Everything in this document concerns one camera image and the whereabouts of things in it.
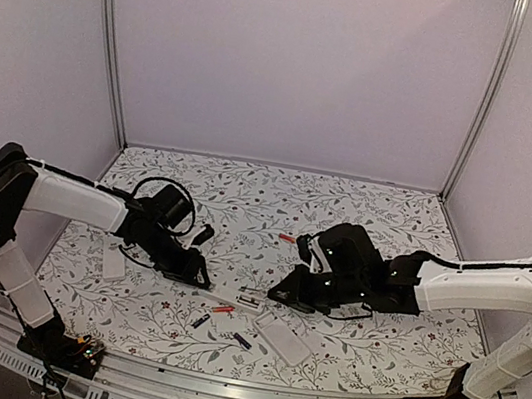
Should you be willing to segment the white remote with display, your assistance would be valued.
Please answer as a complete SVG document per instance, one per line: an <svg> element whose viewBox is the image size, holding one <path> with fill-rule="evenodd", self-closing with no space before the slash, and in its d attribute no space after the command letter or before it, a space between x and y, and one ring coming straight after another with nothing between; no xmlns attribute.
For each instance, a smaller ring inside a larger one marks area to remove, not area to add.
<svg viewBox="0 0 532 399"><path fill-rule="evenodd" d="M197 289L194 294L253 315L259 315L264 311L264 301L245 292L219 287L209 290Z"/></svg>

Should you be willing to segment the red orange battery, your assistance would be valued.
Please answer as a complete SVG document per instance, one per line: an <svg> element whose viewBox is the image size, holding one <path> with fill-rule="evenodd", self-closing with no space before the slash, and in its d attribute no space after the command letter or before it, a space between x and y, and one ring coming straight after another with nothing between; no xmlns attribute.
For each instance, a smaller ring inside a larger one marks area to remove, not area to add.
<svg viewBox="0 0 532 399"><path fill-rule="evenodd" d="M234 311L234 307L232 306L218 306L212 309L213 313L230 313Z"/></svg>
<svg viewBox="0 0 532 399"><path fill-rule="evenodd" d="M280 233L278 237L284 241L288 241L289 243L296 243L295 238L287 234Z"/></svg>

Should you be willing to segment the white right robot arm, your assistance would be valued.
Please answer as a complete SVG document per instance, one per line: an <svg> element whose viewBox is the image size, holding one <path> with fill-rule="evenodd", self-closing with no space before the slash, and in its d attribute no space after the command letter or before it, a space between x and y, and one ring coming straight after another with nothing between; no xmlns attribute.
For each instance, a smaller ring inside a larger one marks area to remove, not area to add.
<svg viewBox="0 0 532 399"><path fill-rule="evenodd" d="M428 251L384 259L360 224L342 223L296 239L300 263L270 288L272 301L302 312L360 303L385 314L445 309L532 315L532 257L453 262ZM461 368L438 399L490 399L532 372L532 323L485 359Z"/></svg>

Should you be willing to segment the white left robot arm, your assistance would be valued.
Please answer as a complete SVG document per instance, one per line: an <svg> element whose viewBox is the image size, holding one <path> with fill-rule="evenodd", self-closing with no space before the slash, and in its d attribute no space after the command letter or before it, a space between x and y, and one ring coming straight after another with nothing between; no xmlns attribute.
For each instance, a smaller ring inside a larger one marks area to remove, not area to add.
<svg viewBox="0 0 532 399"><path fill-rule="evenodd" d="M187 190L153 176L129 191L108 187L33 159L19 143L0 147L0 290L34 329L30 339L44 360L56 363L69 353L68 338L52 324L59 315L36 275L53 243L44 240L38 252L21 243L21 235L34 236L38 219L46 220L55 237L71 221L84 223L140 248L166 279L209 289L200 246L214 230L198 224Z"/></svg>

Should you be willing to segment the white remote control back up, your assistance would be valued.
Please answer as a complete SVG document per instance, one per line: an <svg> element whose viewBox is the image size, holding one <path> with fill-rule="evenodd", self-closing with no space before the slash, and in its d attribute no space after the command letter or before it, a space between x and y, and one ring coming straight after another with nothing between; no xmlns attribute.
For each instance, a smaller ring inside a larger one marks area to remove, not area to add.
<svg viewBox="0 0 532 399"><path fill-rule="evenodd" d="M253 325L288 366L302 364L311 356L309 346L276 314L264 311L254 319Z"/></svg>

